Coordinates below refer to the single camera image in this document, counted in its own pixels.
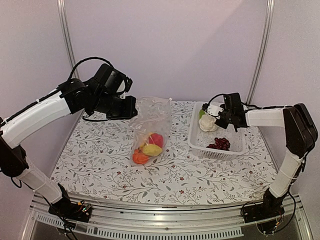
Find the red toy bell pepper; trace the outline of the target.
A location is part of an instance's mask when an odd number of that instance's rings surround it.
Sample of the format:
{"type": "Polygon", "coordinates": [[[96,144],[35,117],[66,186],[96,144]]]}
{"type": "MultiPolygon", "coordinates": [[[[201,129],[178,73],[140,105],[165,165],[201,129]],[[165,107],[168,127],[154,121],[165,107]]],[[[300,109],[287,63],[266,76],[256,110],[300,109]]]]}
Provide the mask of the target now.
{"type": "Polygon", "coordinates": [[[164,137],[161,134],[158,133],[151,133],[148,136],[148,143],[156,145],[160,148],[163,148],[164,146],[164,137]]]}

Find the clear zip top bag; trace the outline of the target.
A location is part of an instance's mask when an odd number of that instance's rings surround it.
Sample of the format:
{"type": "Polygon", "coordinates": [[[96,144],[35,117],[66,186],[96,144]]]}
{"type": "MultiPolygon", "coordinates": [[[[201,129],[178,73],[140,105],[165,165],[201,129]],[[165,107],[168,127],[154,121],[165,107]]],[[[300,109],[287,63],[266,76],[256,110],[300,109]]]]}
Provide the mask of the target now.
{"type": "MultiPolygon", "coordinates": [[[[130,126],[133,128],[132,160],[134,150],[139,149],[142,137],[150,135],[151,133],[157,133],[163,136],[164,143],[162,153],[164,152],[172,127],[171,103],[171,98],[154,96],[145,96],[137,100],[136,109],[138,114],[130,120],[130,126]]],[[[155,160],[159,155],[149,156],[148,162],[155,160]]]]}

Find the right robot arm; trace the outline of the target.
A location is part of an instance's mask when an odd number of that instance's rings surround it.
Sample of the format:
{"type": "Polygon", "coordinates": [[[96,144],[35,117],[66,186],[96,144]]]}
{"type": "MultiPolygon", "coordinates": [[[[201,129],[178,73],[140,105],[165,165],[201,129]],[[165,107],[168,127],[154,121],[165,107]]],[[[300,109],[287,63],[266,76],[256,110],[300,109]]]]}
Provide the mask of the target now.
{"type": "Polygon", "coordinates": [[[221,105],[211,101],[204,109],[216,119],[219,127],[229,125],[234,130],[261,127],[281,128],[285,134],[285,155],[272,184],[265,191],[258,213],[262,218],[269,218],[278,210],[278,203],[290,191],[299,174],[305,170],[307,156],[315,148],[318,130],[303,103],[294,105],[264,106],[242,102],[240,94],[222,93],[221,105]]]}

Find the orange toy pumpkin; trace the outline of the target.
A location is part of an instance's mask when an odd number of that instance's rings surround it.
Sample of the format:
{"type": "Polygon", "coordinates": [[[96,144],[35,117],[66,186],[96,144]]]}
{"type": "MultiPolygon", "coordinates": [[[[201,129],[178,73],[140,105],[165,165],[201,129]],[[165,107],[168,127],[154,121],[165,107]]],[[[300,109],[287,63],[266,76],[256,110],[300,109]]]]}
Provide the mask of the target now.
{"type": "Polygon", "coordinates": [[[134,150],[132,155],[132,160],[136,164],[145,164],[149,161],[149,156],[145,155],[142,151],[138,148],[134,150]]]}

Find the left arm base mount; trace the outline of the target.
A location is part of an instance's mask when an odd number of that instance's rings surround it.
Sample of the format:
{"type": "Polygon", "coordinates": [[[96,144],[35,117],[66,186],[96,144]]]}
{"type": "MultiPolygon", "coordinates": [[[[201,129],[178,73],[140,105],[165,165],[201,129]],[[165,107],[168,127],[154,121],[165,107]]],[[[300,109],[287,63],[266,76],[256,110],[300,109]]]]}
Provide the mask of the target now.
{"type": "Polygon", "coordinates": [[[62,193],[62,199],[57,203],[50,204],[48,212],[58,217],[88,223],[92,215],[92,205],[89,202],[81,200],[80,202],[71,202],[69,195],[61,184],[57,184],[62,193]]]}

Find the white toy cauliflower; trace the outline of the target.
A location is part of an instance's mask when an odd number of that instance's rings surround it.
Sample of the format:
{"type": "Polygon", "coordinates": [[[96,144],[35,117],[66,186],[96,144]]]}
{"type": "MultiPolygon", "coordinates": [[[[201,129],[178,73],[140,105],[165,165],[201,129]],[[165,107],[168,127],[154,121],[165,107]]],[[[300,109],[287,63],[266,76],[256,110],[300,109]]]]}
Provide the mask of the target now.
{"type": "Polygon", "coordinates": [[[204,110],[200,110],[198,113],[198,124],[199,124],[199,128],[203,131],[203,132],[214,132],[218,129],[218,126],[216,125],[216,118],[208,115],[205,113],[204,110]]]}

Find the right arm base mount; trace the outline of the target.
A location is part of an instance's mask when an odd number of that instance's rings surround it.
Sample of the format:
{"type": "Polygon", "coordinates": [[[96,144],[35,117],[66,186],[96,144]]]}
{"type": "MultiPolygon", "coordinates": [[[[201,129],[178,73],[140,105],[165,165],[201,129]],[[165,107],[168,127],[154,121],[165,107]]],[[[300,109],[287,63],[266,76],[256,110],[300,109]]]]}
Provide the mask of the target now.
{"type": "Polygon", "coordinates": [[[240,209],[240,215],[245,223],[258,222],[257,229],[264,235],[276,232],[284,220],[284,197],[264,196],[262,203],[247,202],[240,209]]]}

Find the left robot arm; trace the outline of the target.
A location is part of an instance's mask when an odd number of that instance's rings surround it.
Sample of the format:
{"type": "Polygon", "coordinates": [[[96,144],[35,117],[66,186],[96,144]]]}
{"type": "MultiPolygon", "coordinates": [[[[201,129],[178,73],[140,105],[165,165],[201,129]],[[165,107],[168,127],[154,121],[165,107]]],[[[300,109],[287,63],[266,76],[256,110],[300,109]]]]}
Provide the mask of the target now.
{"type": "Polygon", "coordinates": [[[108,120],[128,120],[138,114],[136,98],[126,96],[133,81],[112,66],[102,64],[83,82],[70,77],[46,96],[31,103],[0,124],[0,169],[8,177],[25,183],[41,194],[63,216],[74,213],[63,188],[51,181],[27,159],[21,143],[48,124],[85,111],[103,113],[108,120]]]}

